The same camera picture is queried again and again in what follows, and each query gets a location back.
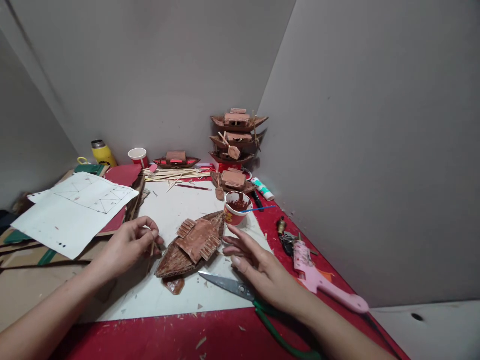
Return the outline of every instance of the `fingernail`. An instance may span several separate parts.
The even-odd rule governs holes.
[[[240,261],[240,258],[237,257],[237,256],[232,256],[231,257],[231,262],[232,262],[233,265],[235,265],[236,268],[238,268],[240,266],[240,264],[242,263]]]

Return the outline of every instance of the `gray wall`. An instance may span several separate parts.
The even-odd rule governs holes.
[[[135,147],[151,160],[184,149],[211,161],[210,115],[258,109],[295,0],[12,4],[58,99],[47,86],[42,93],[76,150],[92,158],[90,142],[102,138],[125,163]],[[0,23],[17,51],[11,25]]]
[[[371,306],[480,297],[480,3],[299,0],[255,173]]]
[[[0,209],[48,189],[77,152],[0,31]]]

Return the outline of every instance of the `model boat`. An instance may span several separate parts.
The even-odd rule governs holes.
[[[210,116],[210,119],[215,125],[220,128],[221,132],[233,132],[233,133],[251,133],[255,128],[258,128],[264,122],[266,122],[269,117],[255,117],[253,119],[247,120],[246,118],[238,119],[226,119],[226,116]]]
[[[246,162],[249,162],[255,157],[255,155],[253,154],[242,153],[240,155],[240,158],[238,158],[238,160],[235,160],[231,158],[228,153],[223,151],[210,151],[209,154],[217,163],[227,165],[245,164]]]
[[[166,156],[153,162],[162,169],[188,169],[198,164],[200,159],[187,156],[185,151],[169,151]]]
[[[170,278],[204,266],[222,243],[224,212],[218,211],[197,221],[187,219],[168,246],[156,269],[157,278]]]
[[[243,175],[243,178],[239,177],[238,181],[231,179],[231,174],[229,173],[233,173],[235,171],[237,170],[231,168],[221,174],[216,171],[212,171],[210,172],[211,182],[216,187],[219,187],[220,184],[220,187],[223,188],[223,190],[227,193],[231,191],[238,191],[244,194],[253,193],[256,189],[256,186],[253,185],[250,181],[247,181],[245,179],[245,175],[243,175],[241,171],[240,173]]]
[[[260,141],[264,136],[263,133],[258,134],[257,139]],[[231,146],[235,146],[239,149],[246,148],[251,145],[255,145],[255,138],[251,134],[246,133],[235,133],[235,132],[227,132],[226,139]],[[210,136],[210,140],[220,149],[228,149],[229,147],[225,145],[222,138],[220,136]]]

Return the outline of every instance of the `red table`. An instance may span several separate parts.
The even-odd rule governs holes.
[[[267,203],[263,198],[262,202],[264,206],[276,205],[274,201]],[[280,244],[276,223],[281,216],[284,216],[287,223],[286,231],[294,235],[298,234],[298,227],[279,207],[265,210],[265,212],[256,211],[255,215],[262,231],[267,234],[268,243],[274,254],[285,268],[296,276],[293,271],[293,261],[285,254]],[[302,239],[310,249],[315,249],[303,233]],[[334,274],[333,284],[346,292],[354,293],[322,255],[312,257],[318,269]],[[364,318],[347,310],[321,292],[317,296],[373,341],[389,350],[385,340]],[[304,351],[310,349],[307,342],[312,339],[312,336],[304,327],[297,324],[286,327],[277,320],[272,322],[294,347]],[[402,359],[408,359],[378,323],[377,326]],[[205,337],[206,341],[196,349]],[[253,307],[75,325],[60,344],[53,358],[183,360],[200,359],[204,354],[207,355],[208,360],[294,359],[275,341],[255,314]]]

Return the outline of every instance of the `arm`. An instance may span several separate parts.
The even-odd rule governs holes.
[[[232,246],[223,253],[252,283],[258,293],[276,307],[305,324],[330,357],[337,360],[394,359],[361,331],[300,286],[278,259],[251,236],[233,226],[239,238],[225,236]]]
[[[0,333],[0,358],[48,359],[95,293],[132,267],[153,241],[163,243],[149,217],[123,224],[84,271]]]

